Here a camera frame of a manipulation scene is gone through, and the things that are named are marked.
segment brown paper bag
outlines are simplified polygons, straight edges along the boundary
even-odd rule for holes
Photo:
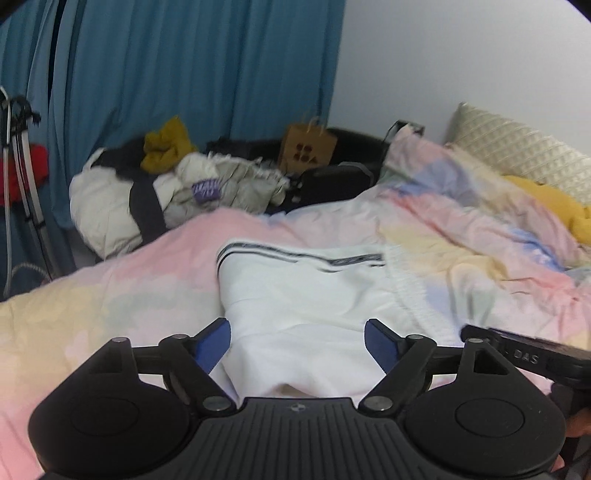
[[[337,139],[324,126],[315,125],[318,120],[314,117],[308,124],[291,124],[285,130],[279,162],[283,173],[302,173],[330,163]]]

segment white wall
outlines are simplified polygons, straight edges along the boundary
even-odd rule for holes
[[[330,125],[442,142],[461,101],[591,154],[591,23],[566,0],[347,0]]]

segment clothes pile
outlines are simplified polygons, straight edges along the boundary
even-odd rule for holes
[[[70,213],[86,245],[105,259],[219,206],[263,213],[283,202],[288,186],[279,170],[199,153],[174,117],[158,132],[96,150],[70,183]]]

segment purple label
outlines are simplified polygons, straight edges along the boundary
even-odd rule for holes
[[[217,179],[207,179],[194,183],[191,187],[197,203],[220,199],[220,183]]]

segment screw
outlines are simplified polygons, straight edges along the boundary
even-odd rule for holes
[[[372,411],[385,411],[389,408],[392,408],[394,403],[388,397],[381,397],[377,395],[376,397],[368,397],[363,401],[365,408],[368,408]]]
[[[203,400],[203,406],[209,411],[224,411],[232,406],[226,397],[214,396]]]

